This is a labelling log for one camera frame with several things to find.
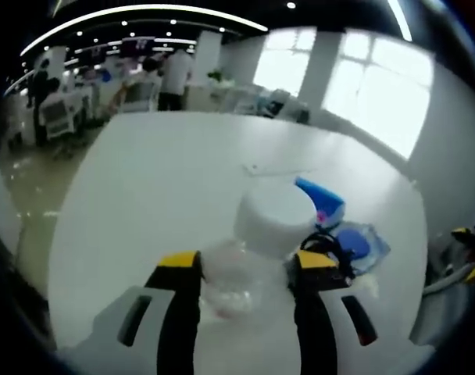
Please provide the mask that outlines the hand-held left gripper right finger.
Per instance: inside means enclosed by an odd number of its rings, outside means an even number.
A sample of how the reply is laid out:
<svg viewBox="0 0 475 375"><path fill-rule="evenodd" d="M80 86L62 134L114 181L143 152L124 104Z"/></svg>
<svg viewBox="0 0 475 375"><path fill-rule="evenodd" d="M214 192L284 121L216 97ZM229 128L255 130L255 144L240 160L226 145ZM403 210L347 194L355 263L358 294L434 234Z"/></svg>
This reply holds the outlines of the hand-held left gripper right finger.
<svg viewBox="0 0 475 375"><path fill-rule="evenodd" d="M412 291L382 267L349 280L306 250L287 265L303 374L400 373L413 346Z"/></svg>

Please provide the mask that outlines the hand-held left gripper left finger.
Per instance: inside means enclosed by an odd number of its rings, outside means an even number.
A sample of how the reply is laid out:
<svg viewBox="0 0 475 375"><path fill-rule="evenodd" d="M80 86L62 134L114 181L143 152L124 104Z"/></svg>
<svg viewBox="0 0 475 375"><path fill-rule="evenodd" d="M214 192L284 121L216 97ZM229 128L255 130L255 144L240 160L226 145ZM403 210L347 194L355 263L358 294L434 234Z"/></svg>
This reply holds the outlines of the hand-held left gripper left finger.
<svg viewBox="0 0 475 375"><path fill-rule="evenodd" d="M203 281L199 251L163 257L143 287L131 287L96 317L94 373L193 374Z"/></svg>

